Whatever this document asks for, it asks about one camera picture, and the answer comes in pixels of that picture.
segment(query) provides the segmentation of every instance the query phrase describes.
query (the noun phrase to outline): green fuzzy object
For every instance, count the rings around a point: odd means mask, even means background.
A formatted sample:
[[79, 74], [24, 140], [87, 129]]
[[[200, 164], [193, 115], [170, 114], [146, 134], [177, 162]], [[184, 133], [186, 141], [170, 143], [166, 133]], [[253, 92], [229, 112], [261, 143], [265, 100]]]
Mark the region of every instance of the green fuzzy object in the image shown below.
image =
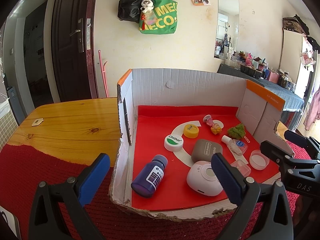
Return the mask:
[[245, 136], [244, 125], [242, 123], [228, 129], [229, 137], [240, 140]]

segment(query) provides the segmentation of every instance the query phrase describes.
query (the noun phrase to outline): green tote bag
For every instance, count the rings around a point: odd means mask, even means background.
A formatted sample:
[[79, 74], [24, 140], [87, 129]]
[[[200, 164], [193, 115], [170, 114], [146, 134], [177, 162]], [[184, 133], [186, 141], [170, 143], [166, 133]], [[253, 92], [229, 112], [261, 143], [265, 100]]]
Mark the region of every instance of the green tote bag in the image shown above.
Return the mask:
[[151, 0], [154, 9], [141, 13], [139, 30], [143, 34], [171, 34], [177, 28], [177, 5], [173, 0]]

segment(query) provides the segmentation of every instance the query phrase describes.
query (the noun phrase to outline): red paper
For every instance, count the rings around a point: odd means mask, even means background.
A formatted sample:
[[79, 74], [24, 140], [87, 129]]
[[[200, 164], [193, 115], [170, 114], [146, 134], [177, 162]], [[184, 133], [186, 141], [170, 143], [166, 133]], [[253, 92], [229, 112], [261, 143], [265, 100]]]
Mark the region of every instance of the red paper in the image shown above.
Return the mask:
[[[237, 107], [227, 106], [139, 106], [133, 179], [157, 154], [164, 155], [168, 159], [168, 165], [164, 170], [164, 178], [152, 198], [143, 198], [132, 192], [132, 207], [150, 211], [176, 210], [226, 199], [224, 191], [215, 197], [209, 197], [192, 190], [186, 181], [190, 168], [183, 164], [173, 152], [164, 148], [164, 138], [182, 123], [199, 121], [201, 127], [199, 127], [197, 138], [189, 139], [182, 135], [185, 151], [191, 155], [196, 141], [207, 139], [221, 144], [223, 156], [232, 163], [235, 159], [227, 145], [221, 142], [221, 138], [223, 135], [228, 135], [227, 130], [230, 127], [240, 123], [236, 118], [237, 109]], [[220, 134], [214, 135], [210, 127], [203, 122], [203, 117], [207, 114], [210, 114], [214, 120], [223, 122], [224, 128]], [[242, 141], [248, 145], [244, 157], [249, 161], [251, 152], [259, 150], [260, 145], [247, 130], [246, 137], [250, 143], [245, 139]], [[278, 166], [272, 161], [262, 171], [257, 171], [250, 164], [248, 165], [251, 168], [250, 176], [260, 183], [278, 173]]]

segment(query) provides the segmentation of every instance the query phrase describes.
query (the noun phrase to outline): hand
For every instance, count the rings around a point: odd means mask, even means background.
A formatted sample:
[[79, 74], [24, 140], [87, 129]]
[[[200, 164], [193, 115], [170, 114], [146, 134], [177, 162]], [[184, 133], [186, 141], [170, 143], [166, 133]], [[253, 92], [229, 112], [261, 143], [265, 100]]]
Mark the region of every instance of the hand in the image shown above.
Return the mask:
[[[293, 226], [295, 227], [301, 220], [301, 211], [303, 209], [303, 201], [302, 201], [302, 198], [303, 196], [299, 196], [297, 198], [297, 201], [296, 201], [296, 208], [293, 212], [293, 216], [292, 216], [292, 222], [293, 222]], [[309, 215], [309, 221], [315, 221], [316, 218], [318, 216], [318, 212], [316, 211], [312, 211]]]

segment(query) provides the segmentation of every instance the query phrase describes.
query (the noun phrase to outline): pink box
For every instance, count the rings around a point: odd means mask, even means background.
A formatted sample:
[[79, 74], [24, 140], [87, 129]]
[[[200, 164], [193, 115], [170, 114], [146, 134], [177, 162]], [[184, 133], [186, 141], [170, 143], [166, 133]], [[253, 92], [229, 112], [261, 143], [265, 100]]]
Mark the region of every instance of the pink box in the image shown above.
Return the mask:
[[270, 72], [270, 74], [269, 74], [267, 79], [269, 81], [277, 84], [278, 83], [278, 79], [279, 79], [279, 75], [277, 73]]

